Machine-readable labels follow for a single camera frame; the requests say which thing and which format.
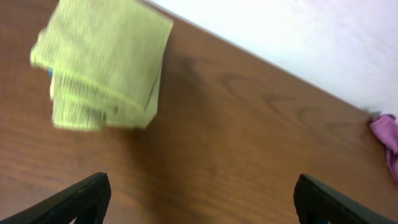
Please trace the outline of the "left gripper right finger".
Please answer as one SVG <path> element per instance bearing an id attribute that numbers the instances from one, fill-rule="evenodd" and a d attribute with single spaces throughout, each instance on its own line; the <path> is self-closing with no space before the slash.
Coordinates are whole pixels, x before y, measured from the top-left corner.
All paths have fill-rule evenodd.
<path id="1" fill-rule="evenodd" d="M 308 174 L 298 178 L 294 205 L 300 224 L 397 224 Z"/>

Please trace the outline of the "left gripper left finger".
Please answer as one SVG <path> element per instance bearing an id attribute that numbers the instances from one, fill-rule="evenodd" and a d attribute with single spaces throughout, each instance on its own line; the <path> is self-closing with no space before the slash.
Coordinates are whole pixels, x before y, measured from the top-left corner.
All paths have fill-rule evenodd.
<path id="1" fill-rule="evenodd" d="M 97 172 L 1 224 L 102 224 L 110 199 L 108 176 Z"/>

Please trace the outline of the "green microfiber cloth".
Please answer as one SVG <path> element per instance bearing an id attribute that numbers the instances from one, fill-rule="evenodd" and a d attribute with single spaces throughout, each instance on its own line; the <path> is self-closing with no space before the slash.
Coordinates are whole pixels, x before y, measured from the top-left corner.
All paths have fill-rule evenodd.
<path id="1" fill-rule="evenodd" d="M 30 53 L 52 75 L 57 128 L 146 128 L 173 22 L 132 0 L 60 0 Z"/>

